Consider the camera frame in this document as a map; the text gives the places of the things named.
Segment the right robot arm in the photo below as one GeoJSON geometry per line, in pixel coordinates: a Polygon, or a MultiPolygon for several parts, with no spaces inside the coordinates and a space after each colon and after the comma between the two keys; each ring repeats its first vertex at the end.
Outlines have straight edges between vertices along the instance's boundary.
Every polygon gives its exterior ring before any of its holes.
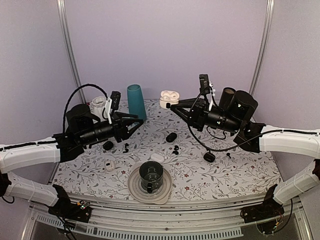
{"type": "Polygon", "coordinates": [[[247,92],[230,87],[223,89],[219,103],[208,101],[208,89],[196,98],[178,101],[170,110],[184,120],[190,130],[204,127],[229,132],[236,147],[244,151],[284,152],[309,156],[313,161],[290,179],[268,190],[258,213],[269,218],[291,198],[320,183],[320,131],[274,127],[251,121],[258,102],[247,92]]]}

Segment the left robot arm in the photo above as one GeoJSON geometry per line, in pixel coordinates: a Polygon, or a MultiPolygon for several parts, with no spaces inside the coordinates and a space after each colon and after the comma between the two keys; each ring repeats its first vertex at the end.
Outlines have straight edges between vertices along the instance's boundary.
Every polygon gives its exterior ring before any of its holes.
{"type": "Polygon", "coordinates": [[[105,120],[91,113],[86,104],[67,111],[65,132],[40,141],[0,147],[0,195],[42,203],[55,208],[63,217],[74,213],[74,205],[63,187],[44,185],[22,178],[13,170],[44,163],[75,160],[85,149],[114,138],[127,140],[144,123],[137,115],[114,112],[105,120]]]}

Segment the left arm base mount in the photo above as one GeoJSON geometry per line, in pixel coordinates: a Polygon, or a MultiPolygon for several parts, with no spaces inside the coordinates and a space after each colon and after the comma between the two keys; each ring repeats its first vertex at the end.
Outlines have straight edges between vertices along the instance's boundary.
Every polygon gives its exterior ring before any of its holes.
{"type": "Polygon", "coordinates": [[[48,213],[67,220],[88,223],[92,213],[90,205],[91,203],[85,200],[72,203],[70,200],[59,199],[54,206],[48,207],[48,213]]]}

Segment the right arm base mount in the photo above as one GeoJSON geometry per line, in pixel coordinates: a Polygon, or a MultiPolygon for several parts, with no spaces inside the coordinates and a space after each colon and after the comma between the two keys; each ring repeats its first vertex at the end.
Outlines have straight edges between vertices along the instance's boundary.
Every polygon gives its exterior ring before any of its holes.
{"type": "Polygon", "coordinates": [[[260,203],[243,207],[240,211],[240,217],[245,223],[266,220],[277,217],[285,213],[282,205],[278,203],[260,203]]]}

